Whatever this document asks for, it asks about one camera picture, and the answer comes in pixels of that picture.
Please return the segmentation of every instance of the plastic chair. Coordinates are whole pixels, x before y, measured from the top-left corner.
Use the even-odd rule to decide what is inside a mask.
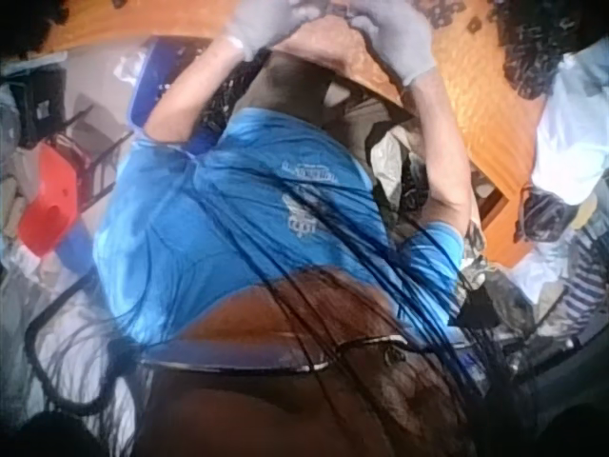
[[[51,252],[76,221],[78,185],[74,168],[52,146],[40,143],[38,195],[26,207],[18,234],[39,257]]]

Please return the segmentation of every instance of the white glove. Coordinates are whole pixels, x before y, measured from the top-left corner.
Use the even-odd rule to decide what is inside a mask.
[[[351,0],[348,16],[405,87],[436,67],[431,27],[408,0]]]
[[[306,22],[325,15],[329,0],[242,0],[226,35],[251,61],[262,48],[281,43]]]

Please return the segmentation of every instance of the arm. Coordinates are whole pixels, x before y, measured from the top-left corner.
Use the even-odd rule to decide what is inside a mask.
[[[472,213],[471,170],[465,144],[437,70],[411,85],[422,124],[429,200],[422,222],[445,222],[465,236]]]
[[[285,40],[302,24],[325,14],[329,0],[242,0],[222,36],[173,83],[148,118],[153,140],[190,138],[201,110],[242,60]]]
[[[154,108],[144,126],[146,134],[161,143],[188,141],[201,110],[243,58],[229,39],[215,39]]]
[[[411,88],[422,122],[430,198],[423,222],[445,222],[464,235],[471,217],[471,172],[457,121],[436,69],[432,32],[404,0],[351,0],[349,24],[378,59]]]

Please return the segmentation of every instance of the orange table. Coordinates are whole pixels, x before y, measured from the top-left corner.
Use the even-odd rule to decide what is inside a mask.
[[[467,10],[435,33],[434,52],[470,151],[470,158],[501,193],[483,217],[490,260],[511,266],[527,251],[512,242],[522,186],[533,167],[535,133],[543,100],[521,99],[503,77],[497,28],[484,18],[486,0],[465,0]],[[68,0],[69,21],[52,29],[45,52],[138,35],[217,35],[237,0],[129,0],[115,10],[110,0]],[[473,16],[483,22],[471,34]],[[337,17],[308,24],[281,44],[307,60],[401,103],[395,87],[366,52],[359,33]]]

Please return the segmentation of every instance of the plastic bag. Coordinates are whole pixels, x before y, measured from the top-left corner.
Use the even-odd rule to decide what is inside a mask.
[[[579,205],[609,167],[609,38],[566,55],[537,130],[533,183]]]

